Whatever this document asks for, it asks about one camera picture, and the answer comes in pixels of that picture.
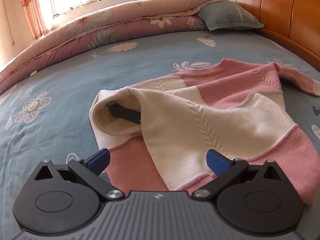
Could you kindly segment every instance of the blue bed sheet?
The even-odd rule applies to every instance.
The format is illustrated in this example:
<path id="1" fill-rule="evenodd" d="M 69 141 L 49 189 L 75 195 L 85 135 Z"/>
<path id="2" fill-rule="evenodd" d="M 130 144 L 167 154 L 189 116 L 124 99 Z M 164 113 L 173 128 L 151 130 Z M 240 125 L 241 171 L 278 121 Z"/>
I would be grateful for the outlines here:
<path id="1" fill-rule="evenodd" d="M 320 81 L 320 73 L 278 44 L 250 31 L 168 33 L 110 44 L 49 66 L 0 96 L 0 239 L 19 228 L 12 202 L 43 159 L 63 164 L 98 151 L 89 109 L 101 89 L 115 90 L 222 58 L 250 63 L 275 61 Z M 282 81 L 286 110 L 320 151 L 320 100 Z M 101 176 L 108 180 L 106 173 Z M 314 240 L 320 229 L 319 197 L 298 232 Z"/>

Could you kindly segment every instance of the pillow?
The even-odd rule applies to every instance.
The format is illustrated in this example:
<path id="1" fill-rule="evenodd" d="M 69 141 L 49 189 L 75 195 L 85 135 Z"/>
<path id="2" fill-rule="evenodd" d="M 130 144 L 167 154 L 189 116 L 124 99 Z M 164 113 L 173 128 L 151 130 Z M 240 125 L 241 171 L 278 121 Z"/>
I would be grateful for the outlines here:
<path id="1" fill-rule="evenodd" d="M 210 3 L 197 15 L 205 21 L 211 31 L 215 29 L 248 30 L 264 26 L 251 13 L 230 0 Z"/>

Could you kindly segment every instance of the pink and white sweater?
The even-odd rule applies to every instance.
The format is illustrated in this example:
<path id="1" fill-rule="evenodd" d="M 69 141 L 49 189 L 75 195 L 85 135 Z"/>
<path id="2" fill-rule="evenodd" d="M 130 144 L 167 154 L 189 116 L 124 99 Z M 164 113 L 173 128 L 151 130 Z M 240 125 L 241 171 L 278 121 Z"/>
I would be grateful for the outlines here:
<path id="1" fill-rule="evenodd" d="M 90 109 L 99 148 L 108 148 L 111 183 L 123 190 L 187 190 L 215 178 L 206 153 L 215 149 L 250 164 L 274 159 L 312 206 L 320 158 L 285 111 L 279 77 L 320 96 L 320 82 L 275 63 L 231 59 L 115 91 L 101 90 Z M 141 124 L 114 118 L 107 102 L 141 113 Z"/>

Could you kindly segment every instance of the gray ribbed surface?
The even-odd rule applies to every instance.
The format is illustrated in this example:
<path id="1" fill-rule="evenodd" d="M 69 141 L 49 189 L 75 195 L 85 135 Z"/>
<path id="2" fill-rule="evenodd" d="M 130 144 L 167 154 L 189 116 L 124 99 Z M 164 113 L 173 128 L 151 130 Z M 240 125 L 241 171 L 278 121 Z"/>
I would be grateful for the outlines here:
<path id="1" fill-rule="evenodd" d="M 32 236 L 15 240 L 301 240 L 295 233 L 278 237 L 246 236 L 226 225 L 210 203 L 191 200 L 186 192 L 132 192 L 109 202 L 88 227 L 65 236 Z"/>

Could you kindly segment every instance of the wooden headboard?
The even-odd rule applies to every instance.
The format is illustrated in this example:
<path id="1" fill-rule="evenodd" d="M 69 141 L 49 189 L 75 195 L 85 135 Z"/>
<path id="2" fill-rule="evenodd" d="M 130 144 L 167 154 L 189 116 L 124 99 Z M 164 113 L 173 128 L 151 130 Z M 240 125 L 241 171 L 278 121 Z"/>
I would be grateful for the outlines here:
<path id="1" fill-rule="evenodd" d="M 297 54 L 320 71 L 320 0 L 231 0 L 264 28 L 256 32 Z"/>

